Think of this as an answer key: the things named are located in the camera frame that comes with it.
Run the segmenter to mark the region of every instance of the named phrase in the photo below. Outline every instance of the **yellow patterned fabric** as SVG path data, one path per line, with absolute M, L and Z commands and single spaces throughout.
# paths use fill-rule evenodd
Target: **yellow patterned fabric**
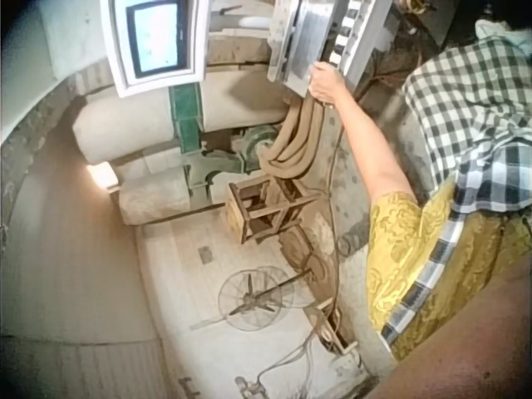
M 385 195 L 373 205 L 367 299 L 378 332 L 428 261 L 449 216 L 453 189 L 452 181 L 448 181 L 423 208 L 404 193 Z M 395 357 L 403 359 L 452 318 L 492 276 L 528 253 L 531 241 L 519 214 L 469 215 L 436 287 L 393 343 Z

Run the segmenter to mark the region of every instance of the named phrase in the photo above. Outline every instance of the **checkered cloth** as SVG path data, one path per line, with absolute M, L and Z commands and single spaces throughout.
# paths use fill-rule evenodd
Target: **checkered cloth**
M 426 137 L 436 189 L 454 176 L 451 214 L 429 261 L 381 331 L 391 344 L 430 295 L 467 215 L 532 204 L 532 60 L 502 37 L 455 48 L 414 71 L 406 101 Z

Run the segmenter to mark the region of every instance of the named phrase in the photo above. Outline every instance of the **light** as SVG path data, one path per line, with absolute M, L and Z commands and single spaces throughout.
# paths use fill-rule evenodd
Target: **light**
M 109 162 L 102 162 L 98 165 L 88 165 L 86 167 L 91 172 L 92 179 L 102 189 L 110 189 L 118 185 L 118 177 L 109 165 Z

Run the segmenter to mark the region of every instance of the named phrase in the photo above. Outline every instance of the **person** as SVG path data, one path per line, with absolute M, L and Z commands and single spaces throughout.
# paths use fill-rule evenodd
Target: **person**
M 422 207 L 385 136 L 337 69 L 325 62 L 312 69 L 309 90 L 339 113 L 367 189 L 369 313 L 398 360 L 531 250 L 527 29 L 483 23 L 477 43 L 443 52 L 406 81 L 436 187 Z

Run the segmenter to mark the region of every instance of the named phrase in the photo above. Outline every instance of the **hand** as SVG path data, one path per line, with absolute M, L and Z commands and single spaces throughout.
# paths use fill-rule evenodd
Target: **hand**
M 310 94 L 325 104 L 335 105 L 346 85 L 338 69 L 326 62 L 316 62 L 310 71 Z

